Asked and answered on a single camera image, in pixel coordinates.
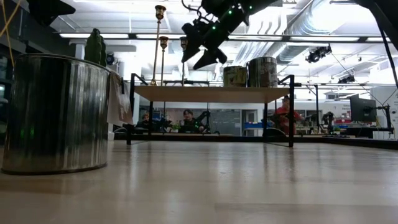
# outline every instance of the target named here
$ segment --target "paint can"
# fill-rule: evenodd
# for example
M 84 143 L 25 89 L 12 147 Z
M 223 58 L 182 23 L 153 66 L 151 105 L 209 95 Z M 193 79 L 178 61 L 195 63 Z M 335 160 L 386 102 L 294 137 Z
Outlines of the paint can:
M 248 71 L 242 66 L 225 67 L 223 72 L 224 87 L 246 87 Z
M 248 64 L 248 87 L 278 87 L 277 64 L 273 57 L 259 57 Z

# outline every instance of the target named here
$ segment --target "shelf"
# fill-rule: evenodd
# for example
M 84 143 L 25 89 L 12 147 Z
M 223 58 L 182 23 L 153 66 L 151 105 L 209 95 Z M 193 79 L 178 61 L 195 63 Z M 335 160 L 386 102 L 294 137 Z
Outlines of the shelf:
M 149 101 L 199 103 L 270 103 L 289 94 L 288 88 L 135 86 Z

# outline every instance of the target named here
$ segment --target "fluorescent light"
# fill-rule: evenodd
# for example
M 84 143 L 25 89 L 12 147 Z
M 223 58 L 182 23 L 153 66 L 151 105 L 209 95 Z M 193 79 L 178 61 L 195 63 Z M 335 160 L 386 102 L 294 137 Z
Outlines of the fluorescent light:
M 88 38 L 89 34 L 60 34 L 62 38 Z
M 383 42 L 383 38 L 382 37 L 369 37 L 367 40 L 367 42 Z
M 262 36 L 262 35 L 230 35 L 230 40 L 268 40 L 268 41 L 278 41 L 282 40 L 282 37 L 274 36 Z
M 168 37 L 169 39 L 179 39 L 185 37 L 183 34 L 160 34 L 160 36 Z M 138 39 L 156 39 L 156 34 L 137 34 Z
M 339 42 L 339 41 L 347 41 L 347 42 L 356 42 L 359 40 L 359 37 L 291 37 L 291 41 L 320 41 L 320 42 Z
M 287 42 L 288 46 L 317 46 L 317 47 L 327 47 L 329 44 L 326 43 L 314 43 L 314 42 Z
M 63 38 L 69 38 L 69 39 L 87 39 L 90 34 L 79 34 L 79 33 L 74 33 L 74 34 L 60 34 L 61 37 Z M 129 35 L 128 34 L 101 34 L 102 37 L 105 39 L 128 39 Z
M 128 39 L 129 34 L 101 34 L 105 39 Z

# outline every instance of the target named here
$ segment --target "candle holder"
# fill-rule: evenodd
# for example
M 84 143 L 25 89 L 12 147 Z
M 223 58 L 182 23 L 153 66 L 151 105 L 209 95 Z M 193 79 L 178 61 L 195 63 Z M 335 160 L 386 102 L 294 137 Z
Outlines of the candle holder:
M 162 47 L 162 76 L 160 78 L 160 85 L 163 86 L 163 72 L 164 72 L 164 52 L 167 48 L 167 44 L 169 43 L 168 37 L 159 37 L 160 46 Z
M 150 85 L 156 86 L 156 63 L 157 63 L 157 51 L 159 49 L 159 34 L 160 34 L 160 24 L 161 20 L 164 18 L 164 12 L 166 11 L 166 7 L 157 5 L 156 9 L 156 19 L 157 19 L 157 32 L 156 32 L 156 46 L 155 46 L 155 61 L 154 61 L 154 74 L 152 76 L 152 80 L 150 81 Z
M 187 37 L 180 37 L 180 41 L 181 41 L 182 52 L 184 53 L 184 51 L 187 49 L 188 39 Z M 185 79 L 185 62 L 182 63 L 182 81 L 181 81 L 182 86 L 185 86 L 184 79 Z

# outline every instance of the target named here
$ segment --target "wooden floor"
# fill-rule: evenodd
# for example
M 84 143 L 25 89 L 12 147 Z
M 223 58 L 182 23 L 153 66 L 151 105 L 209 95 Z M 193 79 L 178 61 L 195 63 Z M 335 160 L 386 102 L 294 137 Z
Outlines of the wooden floor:
M 4 224 L 398 223 L 398 152 L 329 144 L 109 144 L 77 174 L 0 174 Z

